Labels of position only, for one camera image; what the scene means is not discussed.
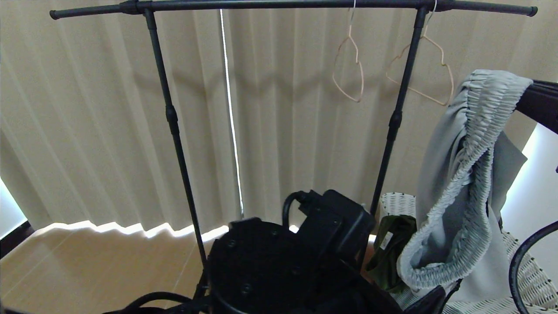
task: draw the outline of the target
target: vertical rack pole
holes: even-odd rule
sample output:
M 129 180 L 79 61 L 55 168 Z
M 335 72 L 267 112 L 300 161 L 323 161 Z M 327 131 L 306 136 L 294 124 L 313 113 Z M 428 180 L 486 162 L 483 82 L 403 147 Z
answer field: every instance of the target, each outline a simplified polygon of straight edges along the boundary
M 403 104 L 405 102 L 405 96 L 407 95 L 407 89 L 409 88 L 409 82 L 411 80 L 411 74 L 413 72 L 417 50 L 419 49 L 419 41 L 422 35 L 422 28 L 424 27 L 424 22 L 426 20 L 426 15 L 428 14 L 428 12 L 429 9 L 426 6 L 422 6 L 417 9 L 417 15 L 415 17 L 415 28 L 411 37 L 411 45 L 409 46 L 407 62 L 405 64 L 405 70 L 403 71 L 403 78 L 401 79 L 401 87 L 399 88 L 399 95 L 397 96 L 395 110 L 393 110 L 393 114 L 389 119 L 389 130 L 387 132 L 386 148 L 384 148 L 382 164 L 380 165 L 378 180 L 376 181 L 376 188 L 374 190 L 374 197 L 372 198 L 372 205 L 370 206 L 370 214 L 372 216 L 376 215 L 376 209 L 378 208 L 380 194 L 382 193 L 383 183 L 386 178 L 389 157 L 391 156 L 393 144 L 395 143 L 395 138 L 397 137 L 397 131 L 399 130 L 399 127 L 401 126 L 401 120 L 403 119 Z M 368 239 L 365 239 L 365 243 L 363 245 L 363 249 L 360 251 L 359 260 L 357 263 L 359 269 L 362 268 L 362 265 L 364 263 L 364 255 L 366 254 L 367 247 Z
M 147 20 L 147 28 L 149 29 L 149 34 L 151 35 L 151 45 L 153 46 L 153 54 L 155 55 L 157 71 L 159 72 L 159 80 L 161 81 L 161 88 L 165 99 L 167 121 L 169 122 L 172 139 L 175 144 L 176 157 L 178 158 L 178 165 L 180 167 L 180 174 L 182 175 L 182 182 L 184 183 L 184 190 L 186 190 L 186 198 L 188 199 L 188 206 L 190 207 L 190 215 L 192 216 L 196 242 L 198 243 L 198 249 L 200 250 L 201 263 L 203 264 L 204 270 L 207 271 L 207 257 L 205 256 L 204 243 L 201 240 L 200 223 L 198 221 L 198 214 L 196 213 L 196 206 L 194 205 L 194 195 L 192 194 L 192 187 L 190 185 L 190 178 L 188 177 L 188 169 L 186 168 L 184 151 L 182 150 L 182 142 L 180 140 L 178 115 L 176 114 L 175 107 L 172 105 L 169 83 L 165 72 L 165 64 L 163 63 L 163 55 L 161 53 L 161 45 L 159 44 L 159 36 L 157 34 L 157 25 L 155 24 L 155 16 L 153 15 L 153 11 L 149 9 L 145 9 L 143 14 Z

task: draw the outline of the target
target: dark brown baseboard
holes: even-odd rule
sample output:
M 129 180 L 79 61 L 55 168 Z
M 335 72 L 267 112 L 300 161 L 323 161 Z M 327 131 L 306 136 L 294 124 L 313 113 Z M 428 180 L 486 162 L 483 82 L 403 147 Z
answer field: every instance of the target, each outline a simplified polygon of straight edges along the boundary
M 10 253 L 16 248 L 16 246 L 32 235 L 33 232 L 35 231 L 28 221 L 15 228 L 12 232 L 0 240 L 0 258 L 3 258 L 6 254 Z

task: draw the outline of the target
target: light gray fabric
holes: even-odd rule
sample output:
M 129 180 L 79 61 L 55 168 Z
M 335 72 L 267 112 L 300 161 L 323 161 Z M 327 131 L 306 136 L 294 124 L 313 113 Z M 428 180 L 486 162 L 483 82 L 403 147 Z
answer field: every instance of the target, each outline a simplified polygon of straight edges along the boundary
M 501 133 L 530 84 L 509 72 L 476 70 L 434 131 L 419 177 L 417 232 L 397 261 L 415 295 L 459 278 L 452 301 L 509 295 L 498 219 L 525 157 Z

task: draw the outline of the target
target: vertical blind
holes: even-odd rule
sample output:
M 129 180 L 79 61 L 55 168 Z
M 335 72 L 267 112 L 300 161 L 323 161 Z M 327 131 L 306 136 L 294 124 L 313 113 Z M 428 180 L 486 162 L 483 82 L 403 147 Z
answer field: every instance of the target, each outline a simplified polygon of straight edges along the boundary
M 431 19 L 429 37 L 444 48 L 456 84 L 477 68 L 558 80 L 558 3 L 505 2 L 537 5 L 539 12 L 529 18 L 449 11 Z M 145 19 L 48 15 L 99 4 L 2 3 L 2 179 L 34 227 L 91 220 L 181 229 L 191 221 Z M 204 230 L 240 218 L 239 188 L 245 217 L 274 222 L 282 200 L 299 189 L 337 189 L 370 204 L 398 92 L 384 73 L 410 42 L 415 13 L 357 8 L 360 103 L 345 98 L 331 78 L 335 71 L 341 86 L 358 94 L 350 46 L 334 66 L 347 9 L 225 10 L 223 24 L 215 10 L 155 13 Z M 405 58 L 393 64 L 391 77 L 400 79 Z M 421 41 L 411 86 L 445 100 L 450 83 L 439 60 L 436 48 Z M 415 192 L 444 111 L 409 92 L 385 192 Z M 521 148 L 534 125 L 515 113 L 507 133 Z M 296 211 L 293 217 L 302 218 Z

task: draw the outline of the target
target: dark green garment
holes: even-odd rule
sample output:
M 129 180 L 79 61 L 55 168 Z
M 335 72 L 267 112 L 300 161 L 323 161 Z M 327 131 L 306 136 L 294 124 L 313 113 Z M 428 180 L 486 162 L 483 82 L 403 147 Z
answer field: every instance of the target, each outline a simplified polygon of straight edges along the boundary
M 386 216 L 380 222 L 374 242 L 374 256 L 366 266 L 366 271 L 387 292 L 400 293 L 406 286 L 397 275 L 397 258 L 416 231 L 416 220 L 412 216 Z

